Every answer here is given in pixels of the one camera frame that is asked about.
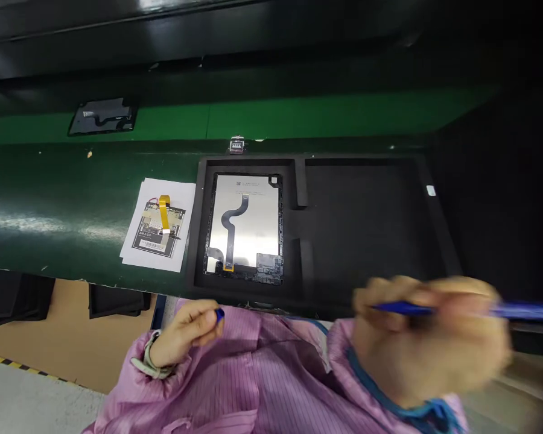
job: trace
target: person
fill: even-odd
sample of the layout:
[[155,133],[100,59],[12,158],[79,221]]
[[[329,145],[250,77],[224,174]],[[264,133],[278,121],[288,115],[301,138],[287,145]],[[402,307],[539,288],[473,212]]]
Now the person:
[[[435,313],[371,308],[398,300]],[[498,300],[472,278],[375,278],[326,348],[316,321],[228,306],[218,321],[214,300],[180,299],[171,325],[129,349],[83,433],[464,433],[457,394],[490,381],[511,354],[506,321],[488,315]]]

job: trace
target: blue collar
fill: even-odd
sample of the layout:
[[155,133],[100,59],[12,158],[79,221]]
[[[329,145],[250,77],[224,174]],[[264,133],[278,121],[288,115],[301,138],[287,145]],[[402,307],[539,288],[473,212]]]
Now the blue collar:
[[348,362],[360,383],[370,392],[370,395],[400,420],[411,424],[423,434],[449,434],[453,432],[463,433],[453,410],[443,399],[427,401],[424,405],[412,409],[403,409],[388,398],[378,385],[370,378],[360,366],[356,352],[352,347],[348,348]]

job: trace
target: striped pink jacket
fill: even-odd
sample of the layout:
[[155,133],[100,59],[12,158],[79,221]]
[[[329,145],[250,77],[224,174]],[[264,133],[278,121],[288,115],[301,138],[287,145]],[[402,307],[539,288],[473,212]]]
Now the striped pink jacket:
[[[131,347],[119,382],[83,434],[418,433],[360,383],[346,353],[351,319],[327,337],[312,323],[225,307],[223,337],[192,348],[165,380],[131,363],[150,333]],[[448,397],[460,427],[459,399]]]

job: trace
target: white paper sheet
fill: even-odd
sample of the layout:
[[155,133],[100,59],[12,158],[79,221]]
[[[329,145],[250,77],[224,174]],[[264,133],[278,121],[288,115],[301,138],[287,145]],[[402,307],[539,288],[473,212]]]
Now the white paper sheet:
[[[158,198],[162,195],[168,195],[171,198],[171,206],[185,210],[183,224],[179,231],[179,240],[175,243],[173,255],[171,257],[159,256],[150,252],[132,248],[133,240],[139,230],[141,214],[145,205],[151,198]],[[191,212],[193,210],[193,201],[195,198],[195,184],[178,183],[173,181],[156,180],[145,178],[141,183],[139,198],[135,212],[122,245],[121,257],[122,263],[126,265],[143,266],[147,268],[156,268],[167,271],[181,271],[183,255],[189,236],[189,225],[191,223]]]

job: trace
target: hand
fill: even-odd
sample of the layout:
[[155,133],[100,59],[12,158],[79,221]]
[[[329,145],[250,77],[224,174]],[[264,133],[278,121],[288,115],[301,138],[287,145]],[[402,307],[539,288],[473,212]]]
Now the hand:
[[[370,307],[405,300],[433,307],[412,319]],[[354,295],[352,345],[362,368],[403,408],[479,388],[509,363],[507,321],[485,316],[499,301],[489,284],[467,277],[421,283],[371,279]]]
[[149,356],[158,368],[179,363],[191,346],[202,347],[223,334],[222,319],[217,322],[215,300],[188,301],[173,318],[172,323],[151,346]]

